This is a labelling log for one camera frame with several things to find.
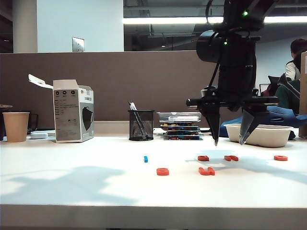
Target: product box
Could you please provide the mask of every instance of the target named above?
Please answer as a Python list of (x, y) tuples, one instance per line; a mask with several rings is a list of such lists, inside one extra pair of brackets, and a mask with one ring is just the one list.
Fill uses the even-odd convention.
[[(307, 114), (307, 52), (302, 53), (301, 59), (301, 89), (299, 114)], [(307, 125), (300, 126), (298, 135), (307, 137)]]
[(83, 142), (94, 136), (94, 92), (76, 80), (54, 80), (53, 86), (29, 74), (29, 81), (53, 90), (56, 142)]

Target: white bowl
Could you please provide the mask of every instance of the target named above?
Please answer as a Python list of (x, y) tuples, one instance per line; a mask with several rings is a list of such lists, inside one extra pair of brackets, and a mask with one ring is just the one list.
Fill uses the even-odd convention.
[[(225, 125), (230, 141), (239, 142), (241, 124)], [(246, 140), (246, 144), (260, 145), (263, 147), (285, 146), (291, 129), (290, 126), (258, 125)]]

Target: person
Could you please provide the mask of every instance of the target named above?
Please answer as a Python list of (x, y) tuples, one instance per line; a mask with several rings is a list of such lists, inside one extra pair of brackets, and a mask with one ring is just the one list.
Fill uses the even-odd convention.
[[(297, 51), (294, 57), (293, 64), (299, 70), (301, 70), (301, 54), (307, 51), (307, 45), (305, 48)], [(291, 80), (289, 83), (300, 92), (301, 81), (300, 78), (296, 80)], [(276, 97), (279, 98), (278, 106), (281, 108), (292, 109), (295, 114), (299, 114), (299, 99), (290, 92), (285, 86), (281, 85), (278, 87)]]
[(285, 66), (285, 74), (287, 78), (291, 80), (300, 79), (300, 69), (298, 69), (294, 64), (294, 58), (298, 55), (299, 51), (307, 47), (307, 40), (299, 38), (294, 40), (290, 45), (291, 56), (293, 60), (289, 61)]

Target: box flap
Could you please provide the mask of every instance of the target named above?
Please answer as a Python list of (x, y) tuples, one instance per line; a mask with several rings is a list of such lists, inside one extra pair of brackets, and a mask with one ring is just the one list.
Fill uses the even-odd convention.
[(60, 89), (77, 90), (78, 88), (79, 87), (78, 87), (77, 81), (74, 79), (53, 80), (54, 90), (60, 90)]
[(29, 74), (28, 78), (29, 78), (29, 82), (31, 82), (35, 85), (38, 85), (38, 86), (43, 87), (43, 88), (53, 89), (52, 85), (46, 84), (44, 80), (41, 80), (41, 79), (33, 76), (32, 74)]

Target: paper cup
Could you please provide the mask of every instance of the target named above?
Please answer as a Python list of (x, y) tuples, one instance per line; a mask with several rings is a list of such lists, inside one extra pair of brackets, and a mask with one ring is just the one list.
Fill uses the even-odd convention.
[(8, 142), (26, 140), (29, 112), (3, 113), (5, 132)]

